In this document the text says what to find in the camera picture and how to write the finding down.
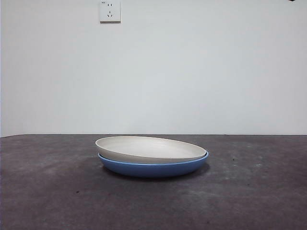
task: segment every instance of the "plate rim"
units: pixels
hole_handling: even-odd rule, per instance
[[[131,162],[123,162],[123,161],[114,161],[108,158],[105,158],[98,153],[98,157],[104,161],[108,161],[111,163],[116,164],[125,164],[125,165],[133,165],[133,166],[168,166],[168,165],[179,165],[179,164],[188,164],[188,163],[194,163],[201,160],[205,160],[209,157],[210,153],[208,150],[205,150],[205,155],[199,159],[191,160],[191,161],[184,161],[184,162],[175,162],[175,163],[154,163],[154,164],[147,164],[147,163],[131,163]]]

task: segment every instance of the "electrical outlet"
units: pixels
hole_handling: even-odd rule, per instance
[[[119,23],[121,20],[119,0],[106,0],[100,2],[100,23]]]

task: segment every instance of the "white wall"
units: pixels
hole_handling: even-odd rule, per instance
[[[1,132],[307,134],[307,1],[1,1]]]

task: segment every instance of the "plate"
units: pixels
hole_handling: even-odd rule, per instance
[[[102,157],[98,153],[101,162],[109,170],[122,175],[147,178],[171,177],[191,173],[199,169],[205,163],[208,156],[209,152],[206,152],[205,156],[193,161],[166,164],[140,164],[113,161]]]
[[[197,160],[206,150],[186,142],[151,137],[102,138],[96,146],[104,158],[129,163],[177,163]]]

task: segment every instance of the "bowl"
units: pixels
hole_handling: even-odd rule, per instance
[[[98,153],[98,157],[104,167],[109,170],[126,176],[158,178],[172,177],[191,173],[199,169],[208,158],[209,152],[205,156],[193,161],[177,162],[177,163],[162,163],[162,164],[142,164],[113,161],[102,157]]]
[[[104,158],[129,163],[177,163],[197,160],[206,150],[186,142],[151,137],[119,136],[96,141]]]

